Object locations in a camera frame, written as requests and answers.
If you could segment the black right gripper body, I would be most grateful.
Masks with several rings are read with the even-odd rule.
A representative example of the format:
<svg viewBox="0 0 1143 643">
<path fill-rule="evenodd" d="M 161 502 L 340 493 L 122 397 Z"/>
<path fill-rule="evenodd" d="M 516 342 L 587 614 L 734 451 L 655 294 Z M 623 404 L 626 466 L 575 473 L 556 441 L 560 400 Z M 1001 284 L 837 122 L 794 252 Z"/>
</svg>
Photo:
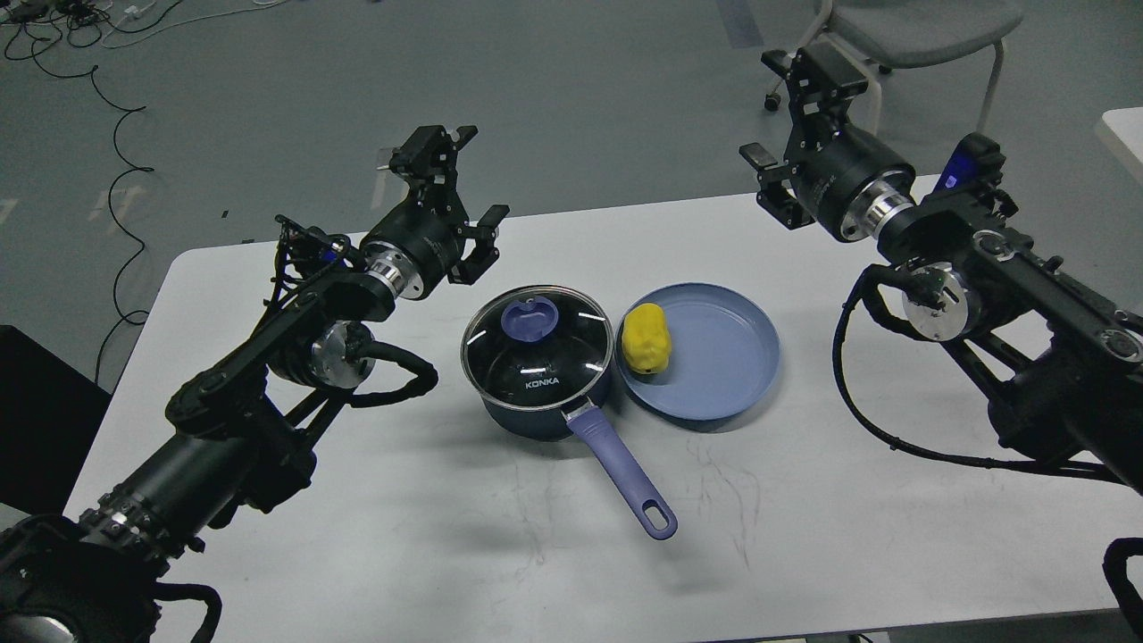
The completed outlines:
<svg viewBox="0 0 1143 643">
<path fill-rule="evenodd" d="M 884 180 L 909 194 L 917 178 L 897 151 L 852 123 L 838 130 L 796 124 L 785 160 L 797 170 L 789 179 L 797 203 L 841 243 L 868 236 L 849 209 L 871 183 Z"/>
</svg>

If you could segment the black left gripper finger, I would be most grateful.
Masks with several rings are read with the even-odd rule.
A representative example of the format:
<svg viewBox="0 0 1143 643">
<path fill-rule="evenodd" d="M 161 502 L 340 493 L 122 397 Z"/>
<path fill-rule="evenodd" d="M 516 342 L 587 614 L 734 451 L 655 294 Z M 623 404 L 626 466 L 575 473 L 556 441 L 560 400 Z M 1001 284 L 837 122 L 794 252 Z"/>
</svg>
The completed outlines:
<svg viewBox="0 0 1143 643">
<path fill-rule="evenodd" d="M 499 249 L 496 248 L 498 236 L 498 225 L 511 212 L 507 204 L 493 204 L 488 208 L 481 219 L 474 225 L 466 222 L 453 227 L 453 236 L 458 241 L 459 248 L 466 240 L 472 240 L 474 246 L 472 252 L 461 257 L 455 262 L 446 274 L 449 282 L 458 286 L 473 286 L 477 280 L 498 260 Z"/>
<path fill-rule="evenodd" d="M 411 191 L 435 186 L 455 191 L 459 151 L 478 132 L 474 124 L 459 126 L 454 131 L 441 124 L 419 126 L 389 154 L 389 171 L 403 179 Z"/>
</svg>

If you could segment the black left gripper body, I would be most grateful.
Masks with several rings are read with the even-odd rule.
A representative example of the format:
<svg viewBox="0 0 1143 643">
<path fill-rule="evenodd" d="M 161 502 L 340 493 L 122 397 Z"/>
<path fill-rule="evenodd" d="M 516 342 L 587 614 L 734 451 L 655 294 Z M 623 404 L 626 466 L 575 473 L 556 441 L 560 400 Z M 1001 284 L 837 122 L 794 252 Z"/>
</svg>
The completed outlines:
<svg viewBox="0 0 1143 643">
<path fill-rule="evenodd" d="M 457 194 L 454 170 L 421 174 L 389 170 L 407 183 L 400 200 L 363 238 L 371 267 L 400 271 L 399 296 L 423 300 L 442 280 L 472 286 L 479 279 L 477 254 L 463 256 L 472 228 Z"/>
</svg>

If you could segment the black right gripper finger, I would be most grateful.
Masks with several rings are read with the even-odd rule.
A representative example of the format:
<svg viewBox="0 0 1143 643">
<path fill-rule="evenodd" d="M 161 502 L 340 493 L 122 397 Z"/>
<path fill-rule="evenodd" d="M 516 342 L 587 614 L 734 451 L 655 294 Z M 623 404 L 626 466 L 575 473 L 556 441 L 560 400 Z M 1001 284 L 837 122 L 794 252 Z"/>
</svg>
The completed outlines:
<svg viewBox="0 0 1143 643">
<path fill-rule="evenodd" d="M 815 42 L 789 54 L 772 49 L 761 63 L 788 90 L 792 135 L 829 135 L 853 126 L 848 111 L 870 90 L 870 77 L 831 42 Z"/>
<path fill-rule="evenodd" d="M 796 166 L 780 162 L 758 142 L 743 144 L 738 153 L 756 171 L 756 202 L 765 212 L 788 230 L 801 230 L 815 223 L 812 214 L 797 201 L 792 192 Z"/>
</svg>

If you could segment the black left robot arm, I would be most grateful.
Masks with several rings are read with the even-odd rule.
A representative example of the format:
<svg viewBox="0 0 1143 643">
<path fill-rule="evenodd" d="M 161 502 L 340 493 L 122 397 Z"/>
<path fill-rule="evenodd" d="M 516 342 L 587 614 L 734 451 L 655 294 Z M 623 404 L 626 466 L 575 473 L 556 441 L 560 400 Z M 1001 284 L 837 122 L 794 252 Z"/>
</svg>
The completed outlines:
<svg viewBox="0 0 1143 643">
<path fill-rule="evenodd" d="M 311 484 L 319 440 L 344 408 L 395 405 L 433 389 L 432 363 L 378 341 L 400 298 L 471 286 L 498 259 L 509 214 L 471 222 L 457 192 L 473 124 L 419 126 L 379 154 L 403 199 L 354 243 L 279 217 L 273 292 L 251 333 L 171 395 L 175 434 L 71 521 L 35 515 L 3 530 L 3 642 L 147 642 L 163 602 L 203 604 L 192 640 L 211 642 L 223 601 L 167 582 L 171 558 L 203 550 L 203 528 L 240 507 L 267 513 Z"/>
</svg>

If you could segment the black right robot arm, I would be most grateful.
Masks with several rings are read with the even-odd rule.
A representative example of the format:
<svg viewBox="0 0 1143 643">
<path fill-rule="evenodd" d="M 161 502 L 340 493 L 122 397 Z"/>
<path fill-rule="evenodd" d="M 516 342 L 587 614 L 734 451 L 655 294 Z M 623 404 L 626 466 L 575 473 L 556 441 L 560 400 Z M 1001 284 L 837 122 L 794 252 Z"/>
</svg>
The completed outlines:
<svg viewBox="0 0 1143 643">
<path fill-rule="evenodd" d="M 840 243 L 874 241 L 881 264 L 862 270 L 831 345 L 834 381 L 869 434 L 892 449 L 972 468 L 1100 480 L 1142 489 L 1140 315 L 1041 259 L 1012 227 L 1005 156 L 964 136 L 938 183 L 911 195 L 906 159 L 854 124 L 848 108 L 869 79 L 834 45 L 816 42 L 761 62 L 788 87 L 792 121 L 781 156 L 740 147 L 756 170 L 756 202 L 788 230 L 818 224 Z M 844 373 L 853 311 L 911 340 L 935 343 L 988 399 L 1000 447 L 1017 461 L 944 455 L 905 442 L 858 410 Z"/>
</svg>

